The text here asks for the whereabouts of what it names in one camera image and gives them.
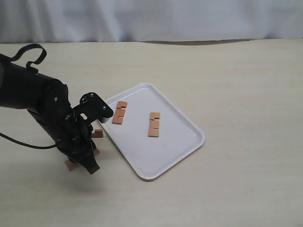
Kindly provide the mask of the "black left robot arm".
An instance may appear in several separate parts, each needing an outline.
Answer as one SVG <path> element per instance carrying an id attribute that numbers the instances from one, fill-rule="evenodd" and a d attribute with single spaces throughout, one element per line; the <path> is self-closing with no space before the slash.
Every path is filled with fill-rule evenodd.
<path id="1" fill-rule="evenodd" d="M 26 109 L 71 162 L 91 175 L 100 169 L 94 156 L 92 127 L 71 107 L 67 85 L 60 80 L 1 59 L 0 105 Z"/>

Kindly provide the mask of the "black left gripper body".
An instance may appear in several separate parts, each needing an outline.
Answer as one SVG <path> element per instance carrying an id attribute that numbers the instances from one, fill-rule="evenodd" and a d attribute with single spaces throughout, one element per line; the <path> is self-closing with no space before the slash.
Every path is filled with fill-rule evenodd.
<path id="1" fill-rule="evenodd" d="M 76 118 L 67 129 L 66 137 L 58 142 L 58 149 L 67 156 L 67 166 L 93 166 L 95 144 L 92 140 L 92 126 L 83 118 Z"/>

